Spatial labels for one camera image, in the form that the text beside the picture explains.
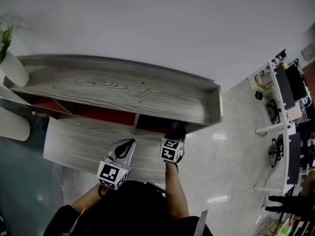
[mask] gray wood grain shelf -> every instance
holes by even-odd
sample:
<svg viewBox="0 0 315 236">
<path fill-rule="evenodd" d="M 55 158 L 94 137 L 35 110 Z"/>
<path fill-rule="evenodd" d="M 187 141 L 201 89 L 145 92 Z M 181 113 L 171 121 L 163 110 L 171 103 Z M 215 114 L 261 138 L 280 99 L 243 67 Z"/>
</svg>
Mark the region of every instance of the gray wood grain shelf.
<svg viewBox="0 0 315 236">
<path fill-rule="evenodd" d="M 19 59 L 30 81 L 21 88 L 4 78 L 3 89 L 51 116 L 44 158 L 73 169 L 96 174 L 111 144 L 134 138 L 129 179 L 164 182 L 160 141 L 173 124 L 191 133 L 222 120 L 220 86 L 205 78 L 119 59 Z"/>
<path fill-rule="evenodd" d="M 85 56 L 20 57 L 30 81 L 14 92 L 188 123 L 221 121 L 220 87 L 191 74 L 131 61 Z"/>
<path fill-rule="evenodd" d="M 64 166 L 96 174 L 111 144 L 134 138 L 136 147 L 128 179 L 165 182 L 165 163 L 159 157 L 163 134 L 136 131 L 123 124 L 60 114 L 50 118 L 44 158 Z"/>
</svg>

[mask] potted plant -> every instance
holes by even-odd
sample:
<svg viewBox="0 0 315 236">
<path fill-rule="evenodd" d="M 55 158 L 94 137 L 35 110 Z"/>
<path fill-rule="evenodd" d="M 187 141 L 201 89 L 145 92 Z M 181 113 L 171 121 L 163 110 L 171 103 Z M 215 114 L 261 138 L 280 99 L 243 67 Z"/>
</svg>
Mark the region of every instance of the potted plant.
<svg viewBox="0 0 315 236">
<path fill-rule="evenodd" d="M 30 76 L 22 63 L 8 50 L 11 44 L 12 31 L 13 26 L 8 26 L 6 30 L 0 30 L 0 68 L 10 81 L 24 87 Z"/>
</svg>

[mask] white pot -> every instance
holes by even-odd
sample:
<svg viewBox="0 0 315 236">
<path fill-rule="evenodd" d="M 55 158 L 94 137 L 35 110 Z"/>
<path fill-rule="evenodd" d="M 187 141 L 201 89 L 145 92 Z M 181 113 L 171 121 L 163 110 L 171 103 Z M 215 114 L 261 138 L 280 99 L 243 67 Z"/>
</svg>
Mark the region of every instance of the white pot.
<svg viewBox="0 0 315 236">
<path fill-rule="evenodd" d="M 26 141 L 30 133 L 28 120 L 0 107 L 0 136 Z"/>
<path fill-rule="evenodd" d="M 0 64 L 0 68 L 10 81 L 19 87 L 24 87 L 30 79 L 28 72 L 22 63 L 10 52 L 6 51 L 5 58 Z"/>
</svg>

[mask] office chair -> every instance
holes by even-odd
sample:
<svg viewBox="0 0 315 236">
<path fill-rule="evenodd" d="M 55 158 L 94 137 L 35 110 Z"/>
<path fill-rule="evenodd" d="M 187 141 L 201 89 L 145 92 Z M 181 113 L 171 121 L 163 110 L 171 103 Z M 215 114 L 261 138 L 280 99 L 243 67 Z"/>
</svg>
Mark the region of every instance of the office chair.
<svg viewBox="0 0 315 236">
<path fill-rule="evenodd" d="M 277 139 L 273 138 L 272 141 L 275 142 L 277 151 L 271 151 L 268 154 L 269 155 L 272 155 L 272 154 L 277 155 L 276 159 L 275 159 L 275 163 L 273 165 L 271 165 L 271 168 L 274 168 L 275 165 L 277 164 L 277 162 L 281 160 L 281 157 L 284 156 L 284 136 L 283 136 L 283 134 L 280 134 Z"/>
<path fill-rule="evenodd" d="M 274 122 L 276 120 L 276 118 L 278 118 L 278 123 L 280 123 L 280 116 L 279 113 L 281 112 L 281 109 L 279 109 L 276 105 L 276 102 L 274 99 L 271 99 L 271 103 L 273 103 L 274 105 L 270 105 L 267 104 L 267 107 L 270 107 L 271 109 L 273 109 L 273 111 L 275 111 L 275 115 L 274 117 L 270 120 L 271 122 Z"/>
<path fill-rule="evenodd" d="M 300 167 L 302 167 L 303 170 L 306 169 L 307 165 L 312 167 L 315 157 L 314 144 L 312 143 L 309 147 L 307 147 L 307 140 L 305 139 L 303 141 L 303 147 L 301 147 L 301 155 L 304 155 L 304 157 L 300 160 Z"/>
</svg>

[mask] computer monitor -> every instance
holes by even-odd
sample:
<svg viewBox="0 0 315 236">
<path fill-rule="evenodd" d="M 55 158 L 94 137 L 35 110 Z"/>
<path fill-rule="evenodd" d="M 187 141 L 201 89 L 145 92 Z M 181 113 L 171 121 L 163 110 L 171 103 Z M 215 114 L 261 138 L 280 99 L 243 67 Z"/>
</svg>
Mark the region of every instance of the computer monitor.
<svg viewBox="0 0 315 236">
<path fill-rule="evenodd" d="M 292 66 L 285 70 L 285 74 L 287 76 L 287 79 L 289 80 L 294 101 L 304 98 L 307 95 L 304 78 L 300 73 L 297 65 L 294 63 Z"/>
</svg>

